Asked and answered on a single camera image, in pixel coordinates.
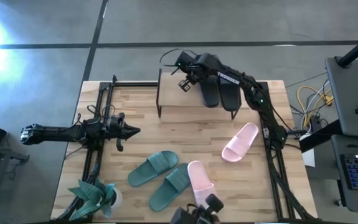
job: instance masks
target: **wooden table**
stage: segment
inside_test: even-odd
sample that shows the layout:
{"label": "wooden table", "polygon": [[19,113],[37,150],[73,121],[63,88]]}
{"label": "wooden table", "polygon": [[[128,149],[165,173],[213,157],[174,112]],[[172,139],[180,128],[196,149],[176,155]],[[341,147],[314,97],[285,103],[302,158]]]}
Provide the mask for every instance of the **wooden table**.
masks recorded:
{"label": "wooden table", "polygon": [[[222,160],[221,152],[228,141],[243,125],[253,122],[260,126],[257,112],[252,111],[242,99],[237,117],[231,120],[230,113],[221,106],[206,108],[197,92],[197,86],[184,93],[178,86],[184,74],[173,76],[163,73],[160,81],[159,104],[161,118],[156,109],[156,87],[116,87],[113,90],[115,113],[124,112],[129,125],[141,128],[141,132],[124,144],[118,152],[114,141],[106,141],[100,178],[104,183],[116,183],[122,191],[121,207],[113,211],[110,219],[101,212],[93,217],[94,222],[169,222],[177,207],[195,203],[192,189],[188,187],[175,201],[161,212],[153,212],[148,200],[169,172],[153,179],[141,187],[128,185],[128,174],[158,151],[170,150],[177,153],[179,163],[199,160],[225,207],[219,213],[222,222],[268,222],[276,221],[270,176],[261,134],[253,143],[248,154],[237,163]],[[270,96],[277,112],[293,127],[284,82],[267,81]],[[96,103],[100,82],[84,82],[80,93],[77,113],[82,118],[91,118],[86,106]],[[70,143],[68,152],[80,147]],[[64,162],[59,187],[52,210],[52,218],[59,216],[74,198],[67,189],[76,187],[82,176],[86,150],[72,154]],[[303,164],[301,152],[285,147],[283,157],[290,189],[299,202],[313,216],[317,216],[311,189]],[[280,193],[285,211],[285,200]]]}

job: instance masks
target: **gray floor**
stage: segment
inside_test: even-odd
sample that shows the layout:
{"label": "gray floor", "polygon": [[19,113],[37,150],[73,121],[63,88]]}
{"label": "gray floor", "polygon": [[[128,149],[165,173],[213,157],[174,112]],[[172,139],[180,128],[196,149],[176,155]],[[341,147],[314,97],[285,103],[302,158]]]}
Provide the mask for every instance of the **gray floor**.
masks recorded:
{"label": "gray floor", "polygon": [[[91,43],[102,0],[0,0],[0,44]],[[202,41],[358,40],[358,0],[110,0],[100,43]],[[286,85],[325,72],[324,59],[353,46],[194,47],[217,54],[224,64],[257,79]],[[160,56],[170,48],[98,49],[90,80],[155,80]],[[72,122],[88,49],[0,50],[0,127],[11,133],[14,150],[31,155],[0,193],[0,223],[49,219],[60,177],[65,143],[19,143],[22,127]],[[164,58],[172,63],[177,53]],[[287,89],[300,109],[301,85],[320,88],[326,75]],[[302,91],[301,99],[311,91]],[[335,107],[321,111],[329,122]],[[299,126],[300,118],[294,115]],[[358,223],[358,213],[337,208],[333,180],[310,179],[318,215],[324,220]]]}

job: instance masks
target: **plant pot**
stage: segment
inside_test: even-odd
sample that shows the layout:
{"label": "plant pot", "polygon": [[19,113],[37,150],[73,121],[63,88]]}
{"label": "plant pot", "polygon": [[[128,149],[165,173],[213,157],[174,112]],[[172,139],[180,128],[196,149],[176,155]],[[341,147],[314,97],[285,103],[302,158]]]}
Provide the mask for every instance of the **plant pot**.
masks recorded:
{"label": "plant pot", "polygon": [[115,194],[112,198],[112,202],[111,202],[111,209],[112,211],[114,211],[114,209],[118,208],[119,206],[121,206],[122,203],[122,192],[117,189],[116,187],[114,188]]}

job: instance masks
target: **green plant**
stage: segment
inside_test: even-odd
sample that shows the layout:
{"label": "green plant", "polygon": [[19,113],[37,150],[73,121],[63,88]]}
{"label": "green plant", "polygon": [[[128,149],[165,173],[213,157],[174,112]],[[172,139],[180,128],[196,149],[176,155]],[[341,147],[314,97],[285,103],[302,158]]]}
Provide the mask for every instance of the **green plant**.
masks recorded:
{"label": "green plant", "polygon": [[79,187],[68,189],[74,193],[78,198],[83,199],[85,203],[81,208],[76,210],[69,218],[70,221],[93,214],[101,209],[104,216],[111,217],[112,209],[111,203],[115,194],[115,184],[108,184],[105,186],[96,178],[95,185],[78,180]]}

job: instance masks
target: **camera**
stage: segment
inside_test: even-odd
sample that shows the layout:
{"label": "camera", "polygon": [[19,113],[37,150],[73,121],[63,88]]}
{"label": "camera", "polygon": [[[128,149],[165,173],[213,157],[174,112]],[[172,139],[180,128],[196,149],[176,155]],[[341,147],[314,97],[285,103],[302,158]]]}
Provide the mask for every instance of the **camera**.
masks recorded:
{"label": "camera", "polygon": [[205,208],[202,205],[194,205],[194,204],[187,204],[187,210],[183,208],[178,208],[174,213],[171,224],[213,224],[213,217],[212,212],[219,212],[224,207],[222,201],[220,201],[216,195],[210,194],[206,198],[206,204],[209,207]]}

